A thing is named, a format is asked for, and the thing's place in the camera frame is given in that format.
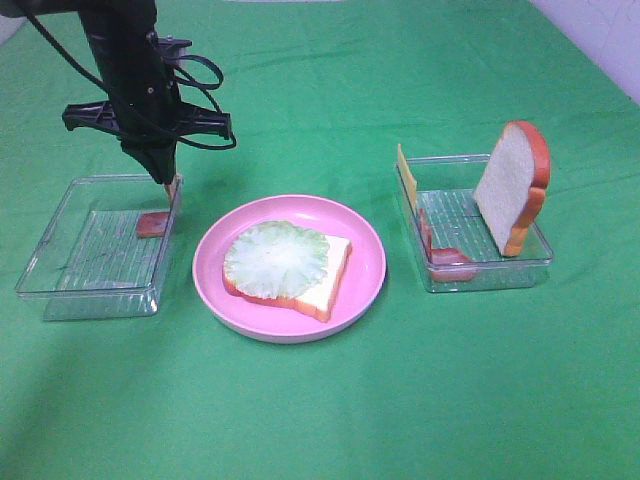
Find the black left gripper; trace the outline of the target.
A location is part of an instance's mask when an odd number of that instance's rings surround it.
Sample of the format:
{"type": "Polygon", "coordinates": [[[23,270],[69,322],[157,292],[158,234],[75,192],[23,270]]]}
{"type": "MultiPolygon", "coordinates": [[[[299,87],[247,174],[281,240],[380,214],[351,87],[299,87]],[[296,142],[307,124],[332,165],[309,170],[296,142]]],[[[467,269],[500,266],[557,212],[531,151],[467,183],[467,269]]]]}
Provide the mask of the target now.
{"type": "Polygon", "coordinates": [[[185,50],[189,40],[89,34],[87,40],[100,76],[76,69],[103,90],[108,99],[70,104],[65,127],[92,128],[116,136],[124,153],[134,158],[157,184],[172,184],[177,141],[205,150],[234,147],[231,116],[221,110],[212,90],[224,80],[211,60],[185,50]]]}

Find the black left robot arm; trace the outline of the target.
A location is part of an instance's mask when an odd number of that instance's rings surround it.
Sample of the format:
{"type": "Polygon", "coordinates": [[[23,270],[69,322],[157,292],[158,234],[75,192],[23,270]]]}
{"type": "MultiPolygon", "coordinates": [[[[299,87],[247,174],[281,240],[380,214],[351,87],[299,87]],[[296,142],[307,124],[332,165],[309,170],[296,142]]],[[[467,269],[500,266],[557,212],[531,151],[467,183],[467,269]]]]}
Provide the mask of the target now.
{"type": "Polygon", "coordinates": [[[229,114],[217,104],[204,108],[186,103],[180,95],[181,87],[193,87],[209,96],[221,86],[222,71],[201,56],[193,59],[214,74],[214,82],[199,82],[186,71],[183,64],[190,57],[185,50],[192,43],[157,34],[155,2],[4,1],[1,13],[26,18],[79,74],[107,94],[105,101],[68,105],[62,114],[65,127],[115,136],[156,183],[173,182],[176,147],[192,145],[195,135],[218,135],[220,149],[235,147],[229,114]],[[82,67],[38,19],[67,12],[79,16],[97,75],[82,67]]]}

